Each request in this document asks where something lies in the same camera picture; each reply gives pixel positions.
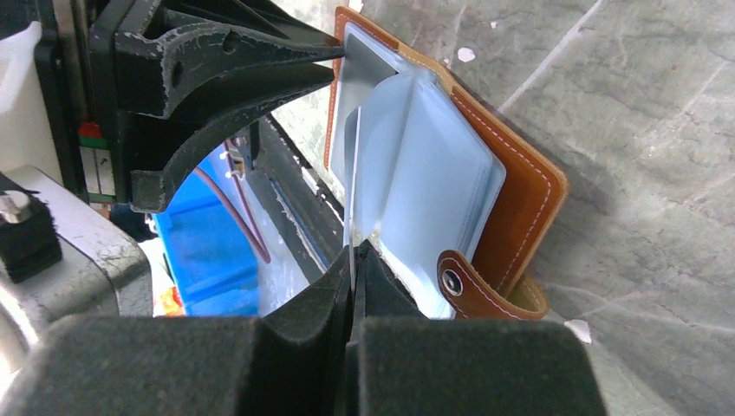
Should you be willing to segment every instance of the leather strap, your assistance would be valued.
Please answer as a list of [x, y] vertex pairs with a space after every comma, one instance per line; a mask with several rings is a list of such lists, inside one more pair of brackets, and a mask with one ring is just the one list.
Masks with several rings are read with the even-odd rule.
[[524, 274], [505, 298], [480, 277], [462, 254], [447, 250], [437, 262], [439, 289], [457, 311], [456, 318], [541, 319], [549, 311], [546, 296]]

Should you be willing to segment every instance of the white container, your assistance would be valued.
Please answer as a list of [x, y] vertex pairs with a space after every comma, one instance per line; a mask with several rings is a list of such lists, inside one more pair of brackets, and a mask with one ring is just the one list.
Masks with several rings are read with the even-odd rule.
[[0, 41], [0, 172], [35, 166], [62, 182], [33, 51], [41, 24]]

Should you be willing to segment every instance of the black plastic mount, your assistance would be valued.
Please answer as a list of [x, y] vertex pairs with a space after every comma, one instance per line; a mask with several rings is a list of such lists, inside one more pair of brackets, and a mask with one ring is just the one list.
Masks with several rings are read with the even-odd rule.
[[268, 0], [113, 0], [89, 35], [119, 202], [160, 212], [223, 140], [328, 85], [334, 37]]

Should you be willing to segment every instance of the gray marble surface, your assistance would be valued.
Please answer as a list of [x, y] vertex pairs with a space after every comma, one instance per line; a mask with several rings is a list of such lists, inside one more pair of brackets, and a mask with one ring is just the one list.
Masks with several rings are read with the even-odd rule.
[[[331, 31], [346, 1], [278, 3]], [[735, 3], [363, 3], [568, 174], [530, 268], [589, 322], [611, 414], [735, 414]], [[276, 113], [320, 173], [327, 100]]]

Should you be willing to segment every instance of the gray metal casing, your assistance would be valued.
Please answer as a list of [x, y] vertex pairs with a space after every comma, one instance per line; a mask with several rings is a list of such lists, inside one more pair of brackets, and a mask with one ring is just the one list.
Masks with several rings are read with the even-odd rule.
[[16, 285], [37, 304], [47, 324], [72, 314], [153, 314], [151, 269], [127, 234], [38, 169], [5, 173], [51, 210], [62, 245], [61, 262]]

